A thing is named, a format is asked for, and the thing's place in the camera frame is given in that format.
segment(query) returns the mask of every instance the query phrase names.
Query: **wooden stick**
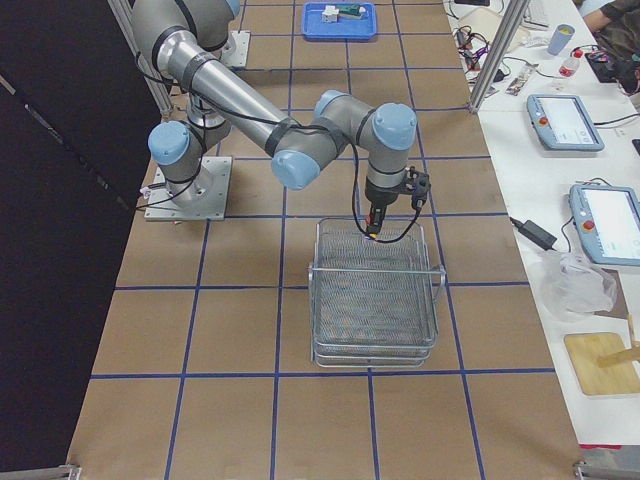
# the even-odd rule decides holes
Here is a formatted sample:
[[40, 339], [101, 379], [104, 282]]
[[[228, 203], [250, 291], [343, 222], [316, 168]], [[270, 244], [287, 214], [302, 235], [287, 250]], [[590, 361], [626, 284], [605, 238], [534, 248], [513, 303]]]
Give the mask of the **wooden stick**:
[[631, 346], [640, 347], [640, 342], [636, 340], [636, 332], [633, 328], [633, 317], [631, 314], [627, 315], [627, 325], [629, 326], [629, 337], [631, 337]]
[[599, 367], [612, 367], [623, 362], [640, 361], [640, 346], [598, 357]]

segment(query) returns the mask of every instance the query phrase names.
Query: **stacked wire baskets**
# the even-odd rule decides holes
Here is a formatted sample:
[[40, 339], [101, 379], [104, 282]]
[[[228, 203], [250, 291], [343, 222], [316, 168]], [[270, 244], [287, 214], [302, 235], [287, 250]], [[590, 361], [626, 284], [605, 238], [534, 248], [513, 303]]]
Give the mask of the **stacked wire baskets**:
[[[379, 239], [396, 238], [406, 226], [387, 220]], [[313, 360], [323, 367], [421, 366], [436, 343], [434, 305], [443, 285], [444, 270], [430, 268], [419, 225], [382, 244], [352, 219], [320, 221], [309, 267]]]

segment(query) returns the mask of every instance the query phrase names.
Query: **keyboard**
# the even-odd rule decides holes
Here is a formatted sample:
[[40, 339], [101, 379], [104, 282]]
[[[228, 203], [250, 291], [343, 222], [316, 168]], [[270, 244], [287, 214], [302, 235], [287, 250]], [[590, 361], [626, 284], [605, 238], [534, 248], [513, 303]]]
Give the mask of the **keyboard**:
[[549, 29], [549, 19], [544, 11], [542, 0], [529, 1], [529, 6], [527, 6], [522, 18], [522, 26], [533, 30]]

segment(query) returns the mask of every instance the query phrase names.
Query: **bottle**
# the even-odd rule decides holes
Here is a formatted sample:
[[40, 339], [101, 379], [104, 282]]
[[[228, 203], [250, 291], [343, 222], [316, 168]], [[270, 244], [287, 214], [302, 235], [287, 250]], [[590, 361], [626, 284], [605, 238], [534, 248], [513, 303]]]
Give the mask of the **bottle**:
[[583, 53], [584, 52], [580, 49], [574, 50], [571, 52], [571, 55], [569, 55], [569, 58], [562, 62], [562, 65], [560, 65], [560, 68], [558, 69], [558, 76], [553, 79], [553, 82], [551, 82], [552, 88], [555, 90], [565, 89], [569, 82], [569, 78], [572, 77], [573, 74], [576, 73], [576, 70], [578, 70], [578, 67], [580, 67], [580, 58]]

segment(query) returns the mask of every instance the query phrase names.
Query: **power adapter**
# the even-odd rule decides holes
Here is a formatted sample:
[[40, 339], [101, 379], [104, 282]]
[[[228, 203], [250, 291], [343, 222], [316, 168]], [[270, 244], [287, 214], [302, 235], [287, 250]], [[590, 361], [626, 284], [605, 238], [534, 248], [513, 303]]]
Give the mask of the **power adapter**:
[[524, 223], [513, 217], [509, 217], [509, 220], [511, 220], [511, 223], [513, 223], [513, 226], [516, 227], [516, 230], [518, 230], [519, 233], [527, 237], [540, 248], [543, 250], [553, 250], [553, 244], [557, 238], [547, 232], [544, 228], [531, 220], [527, 220]]
[[493, 81], [494, 82], [501, 82], [502, 80], [505, 79], [506, 76], [507, 76], [506, 73], [504, 73], [502, 70], [498, 69], [498, 71], [496, 72], [495, 76], [493, 77]]

